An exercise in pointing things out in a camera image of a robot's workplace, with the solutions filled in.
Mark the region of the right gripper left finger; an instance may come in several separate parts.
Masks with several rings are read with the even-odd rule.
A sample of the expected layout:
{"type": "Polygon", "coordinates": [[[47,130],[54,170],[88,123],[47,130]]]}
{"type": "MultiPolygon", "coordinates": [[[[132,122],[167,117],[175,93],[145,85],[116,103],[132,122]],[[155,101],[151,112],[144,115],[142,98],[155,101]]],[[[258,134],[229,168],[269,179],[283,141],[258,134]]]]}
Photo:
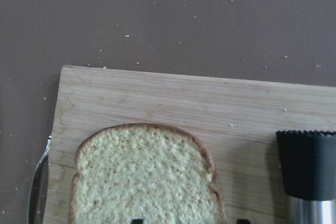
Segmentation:
{"type": "Polygon", "coordinates": [[[144,219],[133,219],[132,220],[132,224],[143,224],[144,223],[144,219]]]}

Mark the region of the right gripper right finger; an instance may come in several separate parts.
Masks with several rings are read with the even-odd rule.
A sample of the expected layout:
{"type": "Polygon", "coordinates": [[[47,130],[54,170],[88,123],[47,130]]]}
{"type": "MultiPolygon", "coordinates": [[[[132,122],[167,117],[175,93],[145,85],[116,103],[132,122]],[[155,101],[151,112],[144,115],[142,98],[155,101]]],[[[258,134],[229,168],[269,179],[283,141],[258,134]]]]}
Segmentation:
{"type": "Polygon", "coordinates": [[[247,219],[237,219],[237,224],[249,224],[249,220],[247,220],[247,219]]]}

